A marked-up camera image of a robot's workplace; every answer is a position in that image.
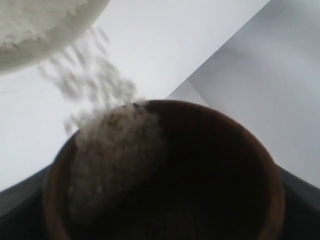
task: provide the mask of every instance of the wooden bowl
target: wooden bowl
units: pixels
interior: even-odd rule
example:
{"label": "wooden bowl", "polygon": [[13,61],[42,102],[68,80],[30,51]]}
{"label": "wooden bowl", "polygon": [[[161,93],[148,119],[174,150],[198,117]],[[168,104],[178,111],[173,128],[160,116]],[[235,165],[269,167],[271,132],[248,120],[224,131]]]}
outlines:
{"label": "wooden bowl", "polygon": [[74,137],[47,176],[43,207],[53,240],[274,240],[285,200],[277,165],[243,126],[213,109],[175,100],[147,105],[169,140],[166,165],[91,225],[68,214]]}

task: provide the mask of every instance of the brown bowl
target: brown bowl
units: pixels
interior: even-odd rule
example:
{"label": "brown bowl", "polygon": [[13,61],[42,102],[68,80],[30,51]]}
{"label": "brown bowl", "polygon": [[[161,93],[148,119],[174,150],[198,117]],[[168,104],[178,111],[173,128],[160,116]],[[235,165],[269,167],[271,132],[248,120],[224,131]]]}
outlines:
{"label": "brown bowl", "polygon": [[262,144],[204,106],[153,100],[147,109],[159,115],[170,143],[165,167],[91,225],[76,225],[67,210],[71,137],[44,191],[52,239],[276,239],[285,211],[283,184]]}

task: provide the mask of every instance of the white bowl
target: white bowl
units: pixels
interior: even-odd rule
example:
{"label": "white bowl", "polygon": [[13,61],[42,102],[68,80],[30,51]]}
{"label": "white bowl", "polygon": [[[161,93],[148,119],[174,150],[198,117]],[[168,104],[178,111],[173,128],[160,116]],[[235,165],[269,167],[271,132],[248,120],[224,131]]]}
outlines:
{"label": "white bowl", "polygon": [[72,43],[96,21],[109,2],[110,0],[89,0],[76,9],[76,15],[68,15],[62,20],[62,24],[49,30],[46,33],[48,40],[24,42],[16,51],[0,53],[0,75],[38,63]]}

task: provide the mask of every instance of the dark surface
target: dark surface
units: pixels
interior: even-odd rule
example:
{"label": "dark surface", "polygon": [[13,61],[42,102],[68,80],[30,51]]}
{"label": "dark surface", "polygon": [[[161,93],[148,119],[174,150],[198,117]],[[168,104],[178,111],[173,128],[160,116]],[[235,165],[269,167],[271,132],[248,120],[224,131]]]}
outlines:
{"label": "dark surface", "polygon": [[[300,191],[308,196],[317,196],[319,190],[299,180],[286,171],[282,171],[286,213],[282,233],[279,240],[319,240],[320,239],[320,212],[293,191],[295,187],[288,186],[287,181],[293,178],[299,181]],[[46,230],[42,214],[42,191],[36,191],[27,201],[0,217],[1,240],[46,240]]]}

